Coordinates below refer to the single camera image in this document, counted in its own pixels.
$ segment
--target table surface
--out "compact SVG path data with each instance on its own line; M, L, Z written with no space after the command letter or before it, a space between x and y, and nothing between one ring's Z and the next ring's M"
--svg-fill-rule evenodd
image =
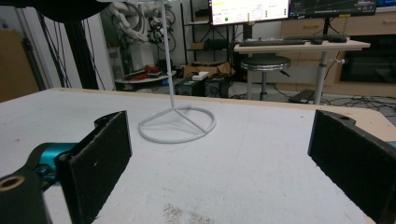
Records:
M176 105L212 111L217 126L183 144L144 139L137 123L170 107L147 93L55 89L0 104L0 176L45 142L78 142L93 121L127 110L134 155L94 223L367 223L363 212L307 156L315 109L341 113L385 141L396 128L376 111L322 105L177 96ZM206 125L209 118L188 116ZM194 133L176 116L153 133ZM45 200L54 223L69 223L62 189Z
M258 47L240 47L236 45L233 49L239 53L259 53L259 52L309 52L309 51L338 51L338 50L361 50L370 48L370 44L348 40L346 43L329 43L323 41L321 45L312 45L306 42L304 45L282 45L282 46L258 46Z

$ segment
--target wooden panel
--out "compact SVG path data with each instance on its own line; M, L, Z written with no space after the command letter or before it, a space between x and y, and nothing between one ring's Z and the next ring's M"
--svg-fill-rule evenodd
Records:
M38 91L18 33L0 29L0 102Z
M395 35L396 12L347 18L345 32L348 35Z
M346 19L336 18L332 21L332 27L342 33L344 31ZM304 19L304 20L291 20L283 21L281 27L281 35L312 35L321 34L323 30L324 20L323 19ZM329 34L335 33L333 30L329 30Z

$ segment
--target computer screen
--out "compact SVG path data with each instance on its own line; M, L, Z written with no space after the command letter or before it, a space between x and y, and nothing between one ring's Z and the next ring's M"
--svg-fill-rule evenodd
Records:
M377 0L290 0L289 15L297 18L332 18L375 14Z
M289 0L209 0L213 25L285 20Z

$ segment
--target bolt hole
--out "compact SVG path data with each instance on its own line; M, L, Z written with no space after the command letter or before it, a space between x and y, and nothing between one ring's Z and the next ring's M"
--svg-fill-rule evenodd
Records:
M343 119L343 120L350 120L350 118L349 118L349 117L345 117L345 116L343 116L343 117L340 117L340 119Z
M24 177L21 175L14 175L0 182L0 191L7 191L14 189L24 181Z

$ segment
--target stain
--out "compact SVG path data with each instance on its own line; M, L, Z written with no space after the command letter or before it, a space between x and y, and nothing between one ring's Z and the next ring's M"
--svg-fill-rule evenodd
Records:
M166 224L215 224L215 221L210 217L204 217L194 212L184 213L181 209L173 206L172 204L167 204L163 209L163 216L165 217Z
M163 216L165 217L166 224L178 224L180 223L180 218L183 212L172 206L172 204L167 204L163 209Z
M189 224L214 224L215 221L209 217L203 217L196 213L191 213Z

